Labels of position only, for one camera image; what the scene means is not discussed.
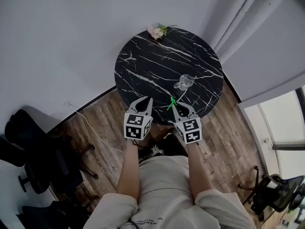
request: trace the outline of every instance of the black and white marker cube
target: black and white marker cube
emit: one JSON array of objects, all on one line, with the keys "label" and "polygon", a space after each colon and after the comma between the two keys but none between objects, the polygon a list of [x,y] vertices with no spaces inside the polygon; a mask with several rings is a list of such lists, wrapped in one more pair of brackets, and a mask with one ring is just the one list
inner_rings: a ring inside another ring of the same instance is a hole
[{"label": "black and white marker cube", "polygon": [[179,137],[181,137],[185,144],[202,140],[201,122],[199,117],[177,122],[175,123],[175,127]]},{"label": "black and white marker cube", "polygon": [[125,113],[124,137],[143,140],[151,129],[152,121],[151,116]]}]

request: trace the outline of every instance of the wooden floor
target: wooden floor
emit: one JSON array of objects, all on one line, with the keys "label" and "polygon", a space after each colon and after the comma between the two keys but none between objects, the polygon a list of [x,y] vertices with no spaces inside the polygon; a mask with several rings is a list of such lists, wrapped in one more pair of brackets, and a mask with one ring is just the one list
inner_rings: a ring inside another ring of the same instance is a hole
[{"label": "wooden floor", "polygon": [[[124,150],[123,119],[126,110],[127,106],[118,92],[113,90],[80,113],[86,116],[103,140],[113,147]],[[213,185],[222,192],[236,192],[239,198],[244,200],[249,193],[239,190],[237,185],[252,185],[255,181],[253,167],[258,165],[262,169],[262,163],[254,138],[227,84],[224,84],[222,96],[216,107],[201,121],[203,141],[199,147]],[[151,134],[158,140],[168,128],[153,124]],[[73,147],[79,151],[88,144],[93,144],[96,148],[89,151],[83,157],[83,161],[98,174],[99,179],[94,180],[83,174],[84,182],[76,190],[76,196],[81,203],[86,204],[94,195],[101,198],[105,193],[115,192],[123,153],[107,147],[78,114],[61,124],[54,133],[71,135]],[[90,210],[93,210],[97,203],[98,201],[95,201]]]}]

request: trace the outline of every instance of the green object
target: green object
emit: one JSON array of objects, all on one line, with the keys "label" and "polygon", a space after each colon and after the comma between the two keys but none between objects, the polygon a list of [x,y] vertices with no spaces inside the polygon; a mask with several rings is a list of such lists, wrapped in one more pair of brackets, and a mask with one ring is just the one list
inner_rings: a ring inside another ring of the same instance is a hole
[{"label": "green object", "polygon": [[160,28],[161,31],[163,32],[163,35],[166,36],[167,35],[167,28],[172,27],[172,26],[176,26],[176,25],[164,26],[164,25],[159,24],[158,28]]},{"label": "green object", "polygon": [[173,104],[177,106],[176,100],[173,97],[171,97],[171,102],[172,103],[168,106],[167,110],[169,110]]}]

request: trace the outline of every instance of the black office chair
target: black office chair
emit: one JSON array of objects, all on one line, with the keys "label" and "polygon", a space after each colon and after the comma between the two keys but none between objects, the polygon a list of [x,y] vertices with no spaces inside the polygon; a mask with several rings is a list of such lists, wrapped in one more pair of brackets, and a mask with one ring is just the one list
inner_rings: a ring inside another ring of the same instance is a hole
[{"label": "black office chair", "polygon": [[90,216],[84,207],[68,201],[54,201],[46,208],[22,207],[18,215],[26,229],[82,229]]},{"label": "black office chair", "polygon": [[[19,178],[24,190],[24,184],[29,181],[35,192],[41,193],[51,182],[55,190],[67,193],[82,182],[80,170],[98,179],[96,174],[81,165],[84,153],[76,154],[72,151],[71,138],[45,134],[24,110],[11,116],[5,127],[5,136],[9,142],[25,149],[25,170],[28,177]],[[86,151],[90,149],[94,150],[94,146],[87,147]]]},{"label": "black office chair", "polygon": [[243,202],[253,205],[251,209],[258,215],[259,221],[264,220],[264,209],[267,206],[272,207],[277,212],[282,212],[288,206],[290,210],[297,208],[305,197],[305,184],[303,180],[305,176],[294,177],[291,179],[282,179],[278,174],[264,176],[258,182],[259,169],[255,167],[256,181],[254,187],[244,187],[238,185],[240,189],[250,190],[252,193]]}]

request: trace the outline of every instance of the white t-shirt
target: white t-shirt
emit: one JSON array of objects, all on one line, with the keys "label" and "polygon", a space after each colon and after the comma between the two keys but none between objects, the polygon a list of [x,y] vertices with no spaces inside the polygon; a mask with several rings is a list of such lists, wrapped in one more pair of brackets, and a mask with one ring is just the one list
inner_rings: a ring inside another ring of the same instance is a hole
[{"label": "white t-shirt", "polygon": [[140,197],[105,194],[83,229],[255,229],[236,193],[189,188],[188,159],[157,156],[140,164]]}]

